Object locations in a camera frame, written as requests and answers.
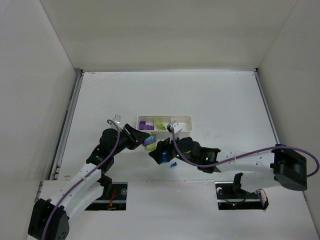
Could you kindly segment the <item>lime green lego brick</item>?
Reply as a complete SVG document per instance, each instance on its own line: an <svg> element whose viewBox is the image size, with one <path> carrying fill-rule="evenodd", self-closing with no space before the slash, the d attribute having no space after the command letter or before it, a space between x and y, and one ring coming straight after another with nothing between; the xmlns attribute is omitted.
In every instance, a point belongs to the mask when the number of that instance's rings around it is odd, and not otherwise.
<svg viewBox="0 0 320 240"><path fill-rule="evenodd" d="M166 131L167 130L164 123L159 119L156 119L154 124L155 124L157 130L159 130L159 131Z"/></svg>

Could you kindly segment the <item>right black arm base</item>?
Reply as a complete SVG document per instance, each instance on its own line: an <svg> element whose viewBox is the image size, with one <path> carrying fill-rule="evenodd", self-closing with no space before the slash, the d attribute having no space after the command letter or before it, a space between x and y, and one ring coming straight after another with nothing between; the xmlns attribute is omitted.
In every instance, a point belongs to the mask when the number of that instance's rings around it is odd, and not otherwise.
<svg viewBox="0 0 320 240"><path fill-rule="evenodd" d="M237 173L233 182L221 181L215 183L217 206L221 211L263 210L269 206L269 199L264 189L248 192L241 189L241 177Z"/></svg>

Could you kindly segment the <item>purple round lego piece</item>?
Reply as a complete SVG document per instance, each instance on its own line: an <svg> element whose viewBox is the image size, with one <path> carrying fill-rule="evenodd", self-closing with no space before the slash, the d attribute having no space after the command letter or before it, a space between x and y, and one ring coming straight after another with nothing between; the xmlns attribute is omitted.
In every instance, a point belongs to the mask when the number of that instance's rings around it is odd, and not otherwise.
<svg viewBox="0 0 320 240"><path fill-rule="evenodd" d="M156 143L156 142L157 142L157 138L156 138L154 135L150 135L149 137L147 137L147 138L143 141L142 145L143 145L144 147L146 147L146 146L152 145L152 144L154 144L154 143Z"/></svg>

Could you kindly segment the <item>lime lego plate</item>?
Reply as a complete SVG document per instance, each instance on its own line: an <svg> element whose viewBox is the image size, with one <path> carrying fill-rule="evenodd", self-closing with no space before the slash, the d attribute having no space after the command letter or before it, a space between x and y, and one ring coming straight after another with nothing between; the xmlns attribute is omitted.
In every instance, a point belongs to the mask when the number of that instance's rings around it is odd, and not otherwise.
<svg viewBox="0 0 320 240"><path fill-rule="evenodd" d="M149 152L151 151L154 151L155 149L157 148L157 144L156 143L152 143L152 144L149 144L145 147L145 149Z"/></svg>

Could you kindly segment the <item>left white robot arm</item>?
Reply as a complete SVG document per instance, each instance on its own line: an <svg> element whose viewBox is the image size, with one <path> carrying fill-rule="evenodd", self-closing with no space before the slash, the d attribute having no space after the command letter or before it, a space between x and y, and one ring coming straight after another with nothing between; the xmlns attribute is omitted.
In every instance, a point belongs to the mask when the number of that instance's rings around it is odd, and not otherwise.
<svg viewBox="0 0 320 240"><path fill-rule="evenodd" d="M112 179L106 172L114 164L115 155L136 149L150 136L129 124L119 127L112 120L107 122L111 127L102 132L79 172L52 197L36 201L27 230L29 236L36 240L65 240L76 215L111 189Z"/></svg>

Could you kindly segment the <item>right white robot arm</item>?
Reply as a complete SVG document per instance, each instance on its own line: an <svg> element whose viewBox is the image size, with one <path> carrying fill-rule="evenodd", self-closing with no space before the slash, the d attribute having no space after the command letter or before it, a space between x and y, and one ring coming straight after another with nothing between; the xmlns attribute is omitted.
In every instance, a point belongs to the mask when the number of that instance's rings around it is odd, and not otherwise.
<svg viewBox="0 0 320 240"><path fill-rule="evenodd" d="M212 174L236 171L233 179L234 191L253 193L259 189L282 186L288 190L307 190L307 160L288 146L277 144L270 149L273 162L263 163L263 150L228 156L218 161L218 148L203 147L191 137L159 141L149 152L157 164L176 158L198 170Z"/></svg>

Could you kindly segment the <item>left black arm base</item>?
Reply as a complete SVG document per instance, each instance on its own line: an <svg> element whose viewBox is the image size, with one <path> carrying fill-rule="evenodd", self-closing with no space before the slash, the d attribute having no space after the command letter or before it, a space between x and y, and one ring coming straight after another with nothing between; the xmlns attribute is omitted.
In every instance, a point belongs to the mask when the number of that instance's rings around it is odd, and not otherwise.
<svg viewBox="0 0 320 240"><path fill-rule="evenodd" d="M128 182L108 182L103 194L93 201L86 211L125 211L127 208Z"/></svg>

